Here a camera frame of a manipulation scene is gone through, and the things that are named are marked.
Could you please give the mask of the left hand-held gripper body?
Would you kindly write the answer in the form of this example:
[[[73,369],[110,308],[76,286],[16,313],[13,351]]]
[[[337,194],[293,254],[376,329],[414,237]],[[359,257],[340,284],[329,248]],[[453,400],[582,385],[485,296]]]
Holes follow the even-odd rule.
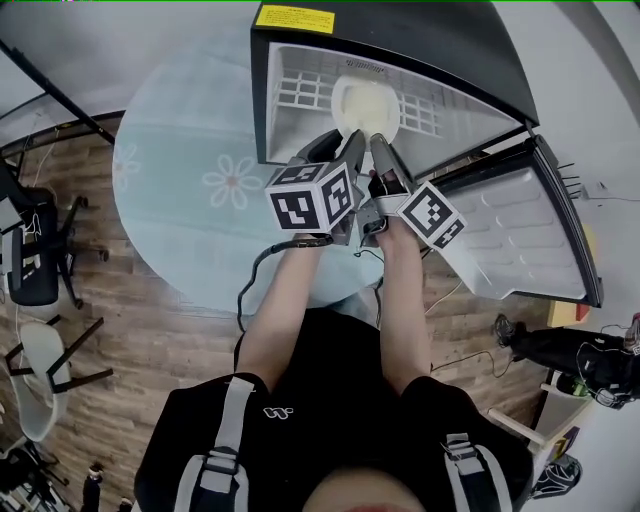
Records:
[[[357,186],[362,163],[361,156],[321,162],[296,156],[277,169],[265,193],[279,228],[348,245],[364,197]]]

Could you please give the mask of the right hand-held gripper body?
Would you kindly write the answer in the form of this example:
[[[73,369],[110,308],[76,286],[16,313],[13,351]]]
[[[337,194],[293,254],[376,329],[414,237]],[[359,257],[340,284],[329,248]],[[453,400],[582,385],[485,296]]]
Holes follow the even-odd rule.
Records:
[[[376,176],[369,193],[356,213],[362,247],[377,247],[376,236],[387,230],[391,218],[401,219],[435,250],[444,250],[466,228],[462,214],[429,181],[416,187],[411,180]]]

